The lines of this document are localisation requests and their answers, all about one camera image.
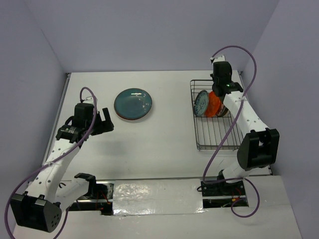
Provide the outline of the dark teal blossom plate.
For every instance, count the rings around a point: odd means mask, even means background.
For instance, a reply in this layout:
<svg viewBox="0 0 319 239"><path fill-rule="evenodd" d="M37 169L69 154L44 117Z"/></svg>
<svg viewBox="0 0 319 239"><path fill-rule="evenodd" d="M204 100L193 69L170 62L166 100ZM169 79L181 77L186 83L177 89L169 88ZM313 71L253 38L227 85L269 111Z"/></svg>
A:
<svg viewBox="0 0 319 239"><path fill-rule="evenodd" d="M150 94L139 88L129 88L120 92L114 101L116 114L130 119L138 119L148 114L153 105Z"/></svg>

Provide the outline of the white blue floral plate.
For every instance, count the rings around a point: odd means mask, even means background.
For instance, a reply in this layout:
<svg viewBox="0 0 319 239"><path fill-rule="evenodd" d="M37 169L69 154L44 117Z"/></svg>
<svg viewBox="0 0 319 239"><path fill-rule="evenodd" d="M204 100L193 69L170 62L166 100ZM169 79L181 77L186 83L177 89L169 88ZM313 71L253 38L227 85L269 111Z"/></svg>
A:
<svg viewBox="0 0 319 239"><path fill-rule="evenodd" d="M217 117L224 117L227 113L228 113L228 108L226 106L224 106L223 104L221 104L217 113L216 113L216 116Z"/></svg>

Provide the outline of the red plate with teal flower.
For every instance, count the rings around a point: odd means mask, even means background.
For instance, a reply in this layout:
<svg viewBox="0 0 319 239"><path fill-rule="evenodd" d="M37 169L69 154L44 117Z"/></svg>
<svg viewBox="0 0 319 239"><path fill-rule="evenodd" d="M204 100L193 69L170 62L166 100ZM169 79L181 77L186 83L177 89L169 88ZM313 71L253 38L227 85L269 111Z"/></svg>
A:
<svg viewBox="0 0 319 239"><path fill-rule="evenodd" d="M117 116L119 119L124 120L124 121L127 121L127 122L132 122L132 123L143 122L143 121L147 120L150 115L151 115L151 114L146 114L145 116L143 116L143 117L141 117L141 118L138 118L138 119L130 119L130 118L122 117L122 116L119 115L119 114L116 114L116 116Z"/></svg>

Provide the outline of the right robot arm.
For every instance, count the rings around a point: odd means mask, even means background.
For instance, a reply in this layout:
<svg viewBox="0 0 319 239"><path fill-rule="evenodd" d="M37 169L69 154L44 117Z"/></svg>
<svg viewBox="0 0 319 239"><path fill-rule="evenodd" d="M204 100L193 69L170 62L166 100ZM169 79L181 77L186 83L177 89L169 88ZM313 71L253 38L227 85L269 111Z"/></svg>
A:
<svg viewBox="0 0 319 239"><path fill-rule="evenodd" d="M227 195L234 189L234 183L248 176L251 170L275 163L280 135L277 129L269 128L259 118L241 84L232 81L229 62L215 58L212 69L212 90L234 117L233 125L238 126L243 134L236 161L218 175L218 192Z"/></svg>

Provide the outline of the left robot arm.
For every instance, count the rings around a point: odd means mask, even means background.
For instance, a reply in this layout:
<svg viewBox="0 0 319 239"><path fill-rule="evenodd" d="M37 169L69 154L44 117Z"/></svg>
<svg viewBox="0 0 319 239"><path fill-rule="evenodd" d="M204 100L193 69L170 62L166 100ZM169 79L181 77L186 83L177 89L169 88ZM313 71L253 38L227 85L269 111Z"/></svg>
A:
<svg viewBox="0 0 319 239"><path fill-rule="evenodd" d="M87 139L85 134L94 136L114 129L107 108L102 109L104 120L94 110L91 103L75 106L74 115L57 131L45 169L37 173L22 194L15 193L11 198L10 206L19 226L51 233L74 201L82 196L90 199L97 195L96 177L91 174L78 173L70 183L59 186L70 162Z"/></svg>

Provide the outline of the silver foil cover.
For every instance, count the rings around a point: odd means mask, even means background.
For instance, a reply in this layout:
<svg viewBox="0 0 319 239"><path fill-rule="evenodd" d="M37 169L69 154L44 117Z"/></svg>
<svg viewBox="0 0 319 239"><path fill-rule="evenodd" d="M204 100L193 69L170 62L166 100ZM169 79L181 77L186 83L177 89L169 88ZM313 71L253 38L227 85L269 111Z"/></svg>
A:
<svg viewBox="0 0 319 239"><path fill-rule="evenodd" d="M185 215L203 213L199 179L118 180L113 215Z"/></svg>

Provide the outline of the small blue patterned plate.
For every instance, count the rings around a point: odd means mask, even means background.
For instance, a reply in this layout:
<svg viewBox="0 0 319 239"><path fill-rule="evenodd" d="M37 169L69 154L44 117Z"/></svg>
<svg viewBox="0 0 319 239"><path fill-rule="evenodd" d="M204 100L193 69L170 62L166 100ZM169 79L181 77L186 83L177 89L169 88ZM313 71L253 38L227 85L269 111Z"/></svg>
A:
<svg viewBox="0 0 319 239"><path fill-rule="evenodd" d="M201 117L207 110L209 104L209 96L206 90L202 90L196 96L193 111L196 117Z"/></svg>

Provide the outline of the orange plate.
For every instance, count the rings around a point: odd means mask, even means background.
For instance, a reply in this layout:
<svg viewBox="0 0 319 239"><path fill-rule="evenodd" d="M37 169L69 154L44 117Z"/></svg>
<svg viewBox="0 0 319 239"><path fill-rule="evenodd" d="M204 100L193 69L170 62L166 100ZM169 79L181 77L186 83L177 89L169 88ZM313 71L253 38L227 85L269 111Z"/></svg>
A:
<svg viewBox="0 0 319 239"><path fill-rule="evenodd" d="M210 92L208 96L209 96L209 102L204 114L206 117L213 117L220 110L221 100L215 95L213 91Z"/></svg>

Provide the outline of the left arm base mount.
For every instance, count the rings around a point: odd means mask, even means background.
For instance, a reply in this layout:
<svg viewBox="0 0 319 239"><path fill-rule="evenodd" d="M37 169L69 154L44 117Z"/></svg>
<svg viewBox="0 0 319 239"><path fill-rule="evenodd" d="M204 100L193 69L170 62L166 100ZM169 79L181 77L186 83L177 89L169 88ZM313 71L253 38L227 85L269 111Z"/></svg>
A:
<svg viewBox="0 0 319 239"><path fill-rule="evenodd" d="M94 211L103 216L113 215L113 192L115 181L97 181L93 196L82 196L70 207L70 211Z"/></svg>

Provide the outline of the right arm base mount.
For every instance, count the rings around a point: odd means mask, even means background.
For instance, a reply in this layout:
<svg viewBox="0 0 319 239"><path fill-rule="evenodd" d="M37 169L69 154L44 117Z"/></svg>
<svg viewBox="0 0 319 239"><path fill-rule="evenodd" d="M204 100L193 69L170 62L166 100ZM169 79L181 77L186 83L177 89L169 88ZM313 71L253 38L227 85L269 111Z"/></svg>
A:
<svg viewBox="0 0 319 239"><path fill-rule="evenodd" d="M216 183L206 184L201 181L201 185L197 188L204 198L209 199L234 199L246 195L244 184L242 181L236 183Z"/></svg>

